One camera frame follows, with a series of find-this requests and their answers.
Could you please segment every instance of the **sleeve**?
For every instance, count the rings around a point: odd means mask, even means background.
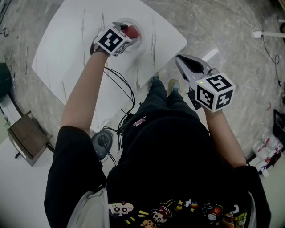
[[[257,169],[253,166],[238,167],[235,169],[235,178],[242,180],[242,188],[254,198],[257,227],[268,228],[271,212]]]
[[[97,192],[106,177],[89,135],[64,126],[58,133],[45,193],[45,212],[51,228],[66,227],[80,198]]]

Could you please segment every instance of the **black t-shirt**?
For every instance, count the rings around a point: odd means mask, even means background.
[[[247,227],[251,198],[257,227],[270,211],[254,167],[233,169],[198,121],[178,116],[136,120],[123,155],[107,177],[110,227]],[[61,128],[49,172],[45,209],[52,228],[66,227],[73,209],[105,176],[89,136]]]

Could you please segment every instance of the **sneaker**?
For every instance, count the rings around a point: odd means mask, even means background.
[[[152,86],[152,84],[155,82],[155,81],[160,81],[160,72],[156,72],[154,76],[151,77],[150,79],[150,87]]]
[[[180,93],[181,90],[181,84],[178,80],[176,79],[171,79],[169,82],[169,91],[170,93],[173,91],[176,91],[178,93]]]

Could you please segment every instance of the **black pants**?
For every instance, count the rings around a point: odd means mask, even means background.
[[[199,117],[195,111],[193,111],[188,104],[183,100],[183,97],[176,91],[173,91],[168,97],[164,85],[161,81],[155,81],[150,91],[141,104],[134,117],[141,116],[143,113],[149,113],[156,110],[176,110],[184,113],[188,113],[199,120]]]

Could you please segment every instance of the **marble floor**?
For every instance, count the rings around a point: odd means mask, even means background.
[[[279,105],[282,88],[278,86],[274,64],[264,46],[260,47],[252,41],[249,27],[254,21],[254,13],[264,30],[278,32],[277,17],[280,11],[269,0],[245,1],[143,0],[186,37],[187,46],[181,53],[204,57],[213,49],[219,50],[209,64],[225,72],[236,85],[234,100],[224,109],[224,113],[244,154],[250,156],[252,144],[261,138],[265,128],[273,124],[273,109],[282,109]],[[9,36],[0,36],[0,55],[6,56],[7,65],[12,67],[12,75],[15,72],[16,84],[12,89],[15,101],[24,113],[31,110],[43,128],[53,135],[53,145],[64,105],[33,72],[31,65],[41,37],[60,6],[54,2],[12,0],[1,24],[6,25]],[[272,56],[280,56],[277,71],[284,82],[284,42],[280,38],[266,38],[265,42]],[[182,80],[174,59],[161,69],[161,73],[165,87],[171,78],[183,83],[183,95],[189,102],[187,84]],[[147,85],[143,86],[136,94],[134,110],[146,97],[147,88]],[[129,106],[126,104],[122,109],[127,110]],[[118,111],[108,126],[117,127],[122,116],[123,112]]]

